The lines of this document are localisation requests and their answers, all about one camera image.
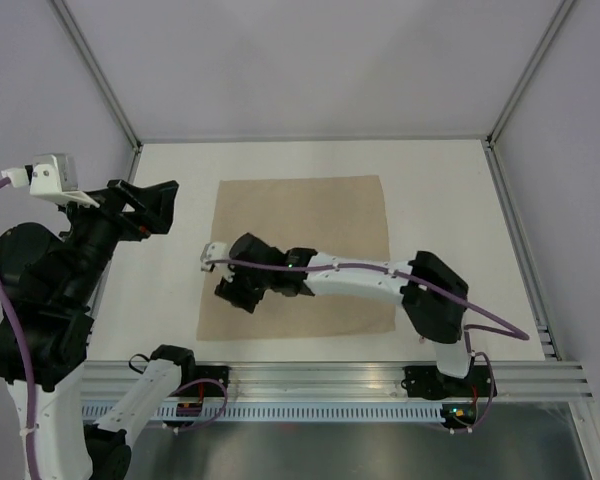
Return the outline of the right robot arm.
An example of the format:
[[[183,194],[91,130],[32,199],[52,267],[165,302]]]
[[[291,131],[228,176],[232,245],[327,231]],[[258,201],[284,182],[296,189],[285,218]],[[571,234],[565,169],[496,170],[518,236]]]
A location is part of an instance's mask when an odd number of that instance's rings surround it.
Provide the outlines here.
[[[438,256],[419,251],[402,262],[332,256],[315,249],[281,251],[246,233],[233,245],[212,242],[201,269],[218,270],[215,295],[252,313],[265,293],[285,297],[350,296],[402,308],[416,333],[433,344],[439,388],[458,395],[472,381],[464,334],[469,286]]]

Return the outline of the beige cloth napkin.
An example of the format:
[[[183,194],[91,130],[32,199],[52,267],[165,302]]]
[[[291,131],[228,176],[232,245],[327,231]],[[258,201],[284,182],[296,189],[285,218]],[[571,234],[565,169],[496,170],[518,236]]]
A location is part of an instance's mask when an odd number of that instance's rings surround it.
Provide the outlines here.
[[[390,257],[379,177],[227,180],[219,184],[211,238],[233,244],[251,233],[286,251],[313,248],[362,261]],[[267,292],[254,313],[215,295],[221,277],[205,278],[196,336],[200,341],[373,335],[395,329],[395,306],[351,296]]]

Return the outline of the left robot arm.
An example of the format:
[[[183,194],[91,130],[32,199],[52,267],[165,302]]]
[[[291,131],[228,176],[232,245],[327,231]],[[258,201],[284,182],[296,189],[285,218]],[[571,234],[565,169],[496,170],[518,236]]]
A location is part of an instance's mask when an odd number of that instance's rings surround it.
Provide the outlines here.
[[[124,478],[159,405],[196,389],[192,351],[162,345],[107,416],[82,419],[92,294],[118,244],[168,233],[177,191],[175,181],[112,180],[88,205],[63,206],[68,231],[23,223],[0,236],[0,377],[18,413],[27,478]]]

